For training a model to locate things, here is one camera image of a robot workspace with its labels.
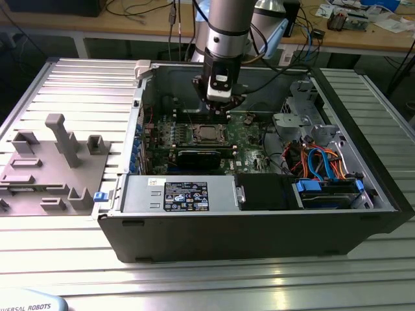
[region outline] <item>floor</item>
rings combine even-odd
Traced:
[[[75,46],[70,38],[41,36],[31,38],[49,57],[77,57]],[[167,60],[168,57],[166,43],[133,41],[131,42],[132,55],[128,55],[126,42],[121,40],[89,39],[88,46],[92,58]],[[277,52],[274,60],[278,60],[280,54],[281,51]],[[177,53],[173,53],[172,57],[177,59]],[[316,66],[325,67],[329,57],[329,53],[320,53]],[[17,47],[12,51],[0,47],[1,122],[13,109],[44,62],[45,58],[24,37],[18,38]],[[395,72],[395,68],[380,56],[362,56],[355,68],[363,69],[381,91],[386,89]],[[390,99],[407,120],[415,114],[415,111],[409,110],[406,106],[408,101],[415,100],[414,85],[415,76],[412,74],[404,79]]]

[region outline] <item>workbench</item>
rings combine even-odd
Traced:
[[[403,57],[414,40],[410,32],[394,34],[373,24],[368,27],[366,32],[352,30],[335,32],[327,30],[327,20],[314,16],[318,5],[324,2],[323,0],[303,2],[303,8],[307,18],[313,23],[313,27],[326,32],[323,45],[320,48],[322,52]],[[169,7],[145,14],[146,18],[144,21],[146,25],[142,25],[137,21],[132,21],[123,16],[115,16],[105,10],[102,11],[99,17],[15,13],[8,10],[3,0],[0,3],[7,9],[10,17],[28,34],[73,38],[80,58],[89,58],[88,47],[85,43],[86,38],[167,42],[169,36]],[[142,11],[145,11],[165,3],[164,0],[157,0],[149,5],[140,6],[140,8]],[[111,10],[119,13],[123,11],[120,0],[116,0],[111,4]],[[400,6],[397,13],[414,14],[415,8]],[[3,14],[0,14],[0,31],[4,33],[2,35],[3,39],[8,38],[10,33],[18,32]],[[182,42],[189,42],[192,35],[191,5],[183,4]],[[177,24],[173,27],[172,42],[178,42]],[[301,33],[300,27],[295,27],[292,36],[283,38],[279,45],[279,49],[283,49],[279,64],[288,65],[293,52],[301,49],[304,43],[305,38]]]
[[[45,118],[63,113],[67,130],[78,139],[99,133],[111,141],[101,191],[113,188],[137,87],[134,66],[134,61],[122,60],[46,63],[0,128],[0,165],[6,165],[14,151],[10,140],[16,131],[33,131],[38,139],[54,141]],[[349,77],[355,75],[353,71],[333,74],[334,84],[364,87],[361,81],[355,83],[358,78]],[[345,91],[362,101],[359,91]],[[399,118],[393,107],[374,100],[367,97],[366,103],[351,105],[351,113],[375,121],[387,109]],[[376,124],[363,125],[370,131]],[[391,146],[383,145],[382,137],[372,138],[384,155],[396,152],[400,139],[408,139],[398,137]],[[401,150],[413,154],[412,149]],[[406,187],[415,206],[415,163],[394,163],[394,178]],[[0,288],[61,295],[72,311],[404,311],[415,307],[413,220],[389,235],[371,236],[347,256],[125,264],[117,260],[94,216],[0,217]]]

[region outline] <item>power supply label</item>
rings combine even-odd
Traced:
[[[198,212],[209,210],[208,183],[165,183],[164,210]]]

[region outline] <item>table leg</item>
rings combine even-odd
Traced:
[[[0,32],[0,40],[10,49],[14,49],[16,47],[13,36],[7,32]]]
[[[88,47],[86,46],[85,38],[82,33],[75,33],[72,36],[73,41],[75,42],[75,47],[77,47],[78,57],[79,58],[90,58]]]
[[[294,52],[297,51],[298,45],[297,44],[290,44],[283,46],[283,54],[279,59],[280,66],[288,66],[291,63],[292,57],[294,56]]]

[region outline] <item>black cable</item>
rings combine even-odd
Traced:
[[[111,14],[113,14],[113,15],[116,15],[116,16],[134,16],[134,15],[141,15],[141,14],[149,13],[149,12],[151,12],[151,11],[158,10],[159,8],[165,8],[165,7],[167,7],[167,6],[171,6],[171,5],[172,5],[172,3],[169,3],[168,5],[161,5],[161,6],[157,6],[156,8],[152,8],[152,9],[147,10],[147,11],[144,11],[144,12],[131,13],[131,14],[120,14],[120,13],[117,13],[117,12],[111,11],[111,10],[109,9],[109,5],[110,5],[110,4],[112,4],[114,1],[115,1],[115,0],[111,0],[110,2],[108,2],[108,3],[107,3],[107,5],[105,6],[105,11],[107,11],[108,13],[111,13]]]
[[[170,31],[169,31],[169,40],[167,42],[168,44],[168,50],[169,50],[169,60],[171,61],[171,35],[173,32],[173,25],[176,23],[176,0],[173,0],[172,6],[170,7],[170,13],[169,13],[169,24],[170,24]]]
[[[250,37],[251,37],[251,40],[252,40],[252,45],[254,46],[254,50],[255,50],[255,53],[257,53],[257,55],[259,54],[259,50],[258,50],[258,46],[256,45],[256,43],[255,43],[255,40],[254,40],[254,33],[252,32],[252,29],[250,29],[249,30],[249,33],[250,33]],[[268,67],[269,69],[271,69],[271,70],[273,70],[273,71],[275,71],[276,73],[278,73],[279,72],[279,70],[278,70],[278,68],[276,68],[276,67],[274,67],[274,66],[272,66],[267,60],[265,60],[264,58],[262,58],[261,59],[261,61],[264,63],[264,65],[266,66],[266,67]],[[284,73],[284,75],[287,75],[287,76],[298,76],[298,75],[303,75],[303,73],[300,73],[300,74],[298,74],[298,73],[293,73],[293,74],[288,74],[288,73]]]
[[[34,43],[33,42],[33,40],[32,40],[32,38],[31,37],[29,37],[29,35],[22,29],[22,28],[20,28],[20,26],[18,25],[18,24],[16,24],[14,21],[13,21],[13,19],[7,14],[7,12],[6,12],[6,10],[3,8],[3,6],[2,5],[0,5],[0,10],[3,12],[3,14],[6,16],[6,18],[9,20],[9,22],[11,22],[11,24],[13,24],[13,26],[15,26],[17,29],[19,29],[19,31],[33,44],[33,46],[35,47],[35,48],[37,48],[37,50],[39,51],[39,52],[41,52],[42,54],[43,54],[43,56],[45,57],[45,58],[47,58],[47,55],[46,55],[46,53],[45,52],[43,52],[42,51],[42,49],[41,48],[39,48],[38,47],[38,45],[36,44],[36,43]]]
[[[171,34],[173,32],[173,25],[170,25],[170,31],[169,31],[169,40],[167,41],[168,49],[169,49],[169,60],[171,61]]]
[[[305,14],[305,12],[304,12],[304,9],[302,8],[302,7],[300,7],[300,10],[302,11],[302,13],[303,13],[303,15],[304,15],[304,17],[301,17],[301,16],[297,16],[297,18],[300,18],[300,19],[303,19],[304,21],[305,21],[305,25],[302,23],[302,22],[300,22],[300,21],[298,21],[297,22],[297,24],[299,24],[300,26],[304,26],[306,29],[307,29],[307,31],[310,33],[310,39],[311,39],[311,42],[310,42],[310,44],[311,45],[313,45],[313,32],[314,32],[314,27],[313,27],[313,24],[307,19],[307,15]],[[305,49],[305,46],[307,45],[307,43],[308,43],[308,36],[305,36],[306,37],[306,40],[305,40],[305,43],[303,44],[303,47],[302,47],[302,49],[301,49],[301,51],[300,51],[300,53],[297,55],[297,56],[294,56],[294,61],[293,62],[300,62],[301,60],[302,60],[302,58],[301,58],[301,54],[302,54],[302,52],[304,51],[304,49]]]
[[[395,87],[395,85],[396,85],[395,81],[396,81],[396,78],[397,78],[397,74],[399,73],[399,71],[400,71],[400,70],[401,70],[401,68],[403,67],[404,63],[407,61],[407,59],[408,59],[409,55],[411,54],[411,52],[412,52],[412,50],[413,50],[413,48],[414,48],[414,45],[415,45],[415,40],[414,40],[414,42],[412,42],[412,45],[410,46],[410,49],[409,49],[409,51],[408,51],[407,55],[405,56],[405,58],[403,59],[403,61],[402,61],[401,65],[398,67],[398,69],[396,69],[396,71],[395,71],[395,73],[394,73],[394,75],[393,75],[392,79],[390,79],[390,83],[389,83],[388,89],[387,89],[387,91],[386,91],[386,95],[387,95],[387,96],[389,96],[389,95],[393,92],[394,87]]]
[[[271,105],[268,104],[267,102],[254,102],[253,104],[251,104],[251,106],[248,107],[248,109],[246,111],[250,112],[251,108],[254,107],[255,105],[258,105],[258,104],[262,104],[262,105],[266,106],[270,111],[272,111]]]
[[[195,14],[195,6],[194,5],[192,5],[192,14],[193,14],[193,36],[192,36],[192,38],[191,38],[191,40],[189,42],[189,45],[187,46],[186,53],[184,55],[184,60],[185,61],[188,61],[189,60],[190,46],[192,45],[193,40],[196,37],[196,20],[195,20],[196,19],[196,14]]]
[[[398,85],[400,85],[402,80],[405,78],[406,75],[408,75],[410,73],[410,71],[412,70],[412,68],[414,66],[415,66],[415,54],[410,59],[408,64],[405,66],[405,68],[402,69],[402,72],[400,72],[396,76],[396,79],[393,81],[393,83],[391,83],[390,87],[388,88],[388,93],[386,94],[387,96],[390,96],[395,91],[395,89],[398,87]]]
[[[199,4],[197,3],[196,0],[192,0],[193,5],[195,6],[195,8],[197,9],[197,11],[199,12],[199,14],[203,17],[203,19],[205,20],[206,23],[209,23],[208,18],[206,17],[205,13],[203,13],[202,9],[200,8]]]
[[[265,157],[269,158],[269,160],[270,160],[270,162],[271,162],[272,164],[274,164],[276,167],[278,167],[278,168],[281,170],[281,173],[287,173],[287,171],[286,171],[286,170],[285,170],[285,169],[284,169],[281,165],[279,165],[279,164],[278,164],[278,163],[276,163],[273,159],[271,159],[271,158],[270,158],[272,155],[277,154],[278,152],[274,152],[274,153],[272,153],[272,154],[268,155],[267,148],[265,147],[265,137],[267,136],[268,127],[269,127],[271,124],[272,124],[272,122],[271,122],[271,123],[268,123],[268,124],[265,126],[265,131],[264,131],[264,135],[263,135],[263,138],[262,138],[262,147],[263,147],[263,149],[264,149],[264,154],[265,154]]]
[[[307,69],[306,73],[308,73],[311,70],[310,66],[308,66],[306,63],[292,63],[292,64],[284,67],[280,71],[278,71],[268,82],[266,82],[262,86],[257,87],[256,89],[247,90],[243,94],[244,95],[252,94],[252,93],[255,93],[255,92],[258,92],[258,91],[262,90],[264,87],[266,87],[267,85],[269,85],[269,83],[271,83],[272,81],[274,81],[279,75],[286,75],[285,71],[287,71],[287,70],[289,70],[289,69],[291,69],[293,67],[302,67],[303,69]]]
[[[384,59],[388,62],[388,64],[389,64],[389,65],[391,65],[393,68],[397,69],[396,65],[394,65],[394,64],[392,64],[392,63],[391,63],[391,61],[392,61],[392,60],[389,60],[389,59],[388,59],[387,57],[385,57],[385,56],[384,56],[383,58],[384,58]]]
[[[180,10],[180,0],[177,0],[179,9],[179,62],[182,61],[182,14]]]
[[[400,65],[402,62],[399,62],[399,61],[397,61],[397,60],[394,60],[393,58],[391,58],[391,57],[389,57],[389,56],[384,56],[385,58],[387,58],[388,60],[390,60],[391,62],[394,62],[394,63],[396,63],[397,65]]]
[[[256,33],[261,37],[261,39],[264,41],[265,48],[264,48],[263,54],[265,55],[268,52],[268,41],[267,41],[267,39],[265,38],[264,34],[253,23],[251,23],[251,28],[253,28],[256,31]],[[257,55],[259,55],[258,48],[255,45],[254,34],[252,34],[251,29],[250,29],[250,34],[252,35],[252,37],[251,37],[252,38],[252,45],[254,46],[255,53],[257,53]]]

